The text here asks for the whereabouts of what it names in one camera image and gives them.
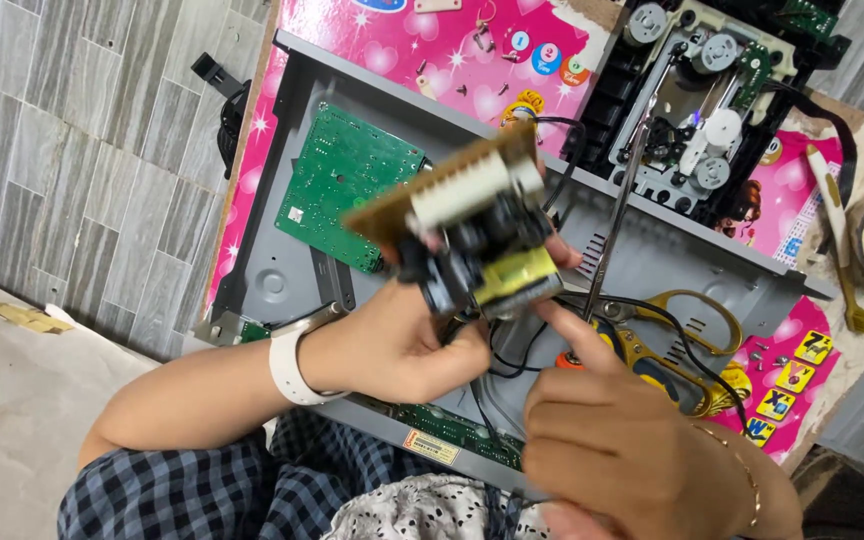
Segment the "gold scissors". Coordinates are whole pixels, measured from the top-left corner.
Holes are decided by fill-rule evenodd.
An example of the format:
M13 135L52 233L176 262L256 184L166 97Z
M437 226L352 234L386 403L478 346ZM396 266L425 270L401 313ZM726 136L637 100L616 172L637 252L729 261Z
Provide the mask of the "gold scissors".
M738 351L738 348L742 345L742 325L739 324L736 316L726 309L725 305L722 305L718 301L710 298L708 295L686 289L677 289L661 293L648 300L642 300L642 303L659 308L667 313L669 301L673 298L682 296L696 298L703 304L713 308L716 313L719 313L725 319L729 331L728 344L723 349L709 342L698 333L688 329L685 325L681 325L685 337L689 341L701 345L715 356L730 355ZM597 318L606 321L609 325L612 325L616 338L616 343L613 344L613 347L615 349L621 349L622 360L632 370L632 372L639 374L639 371L643 371L638 370L637 364L645 359L659 364L702 390L702 402L698 405L696 410L693 410L688 416L702 418L709 413L713 406L712 389L708 387L701 378L698 378L694 374L682 369L673 360L666 358L663 354L655 353L655 351L643 343L642 339L639 338L636 332L627 325L630 320L638 318L654 321L674 328L675 325L671 320L666 318L664 315L647 309L646 307L609 299L596 300L592 305L592 314ZM684 357L685 354L685 351L682 350L681 355Z

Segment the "checkered pants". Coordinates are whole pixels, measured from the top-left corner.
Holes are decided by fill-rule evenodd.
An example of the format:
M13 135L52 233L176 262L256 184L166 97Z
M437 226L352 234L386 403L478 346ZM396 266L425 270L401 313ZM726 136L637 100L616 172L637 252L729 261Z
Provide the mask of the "checkered pants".
M432 461L295 408L271 447L259 430L216 449L115 449L62 499L58 538L319 538L343 504L381 485L446 473ZM520 504L498 507L491 538L512 538Z

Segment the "gold bracelet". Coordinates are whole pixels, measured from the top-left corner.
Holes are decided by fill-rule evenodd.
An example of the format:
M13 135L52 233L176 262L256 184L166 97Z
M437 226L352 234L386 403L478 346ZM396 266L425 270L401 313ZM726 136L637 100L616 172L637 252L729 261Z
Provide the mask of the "gold bracelet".
M722 446L729 448L729 441L723 439L722 437L713 433L707 427L702 427L702 425L696 425L692 423L692 427L700 432L704 432L708 434L708 436L722 443ZM762 504L760 503L760 491L759 485L756 483L756 480L752 477L752 471L749 470L749 466L745 464L745 460L742 459L742 456L739 455L738 452L735 453L735 459L738 460L739 464L742 465L742 468L745 469L745 476L749 480L749 486L751 487L751 492L755 495L755 511L751 514L751 522L749 523L749 527L755 527L756 523L759 522L759 510L762 508Z

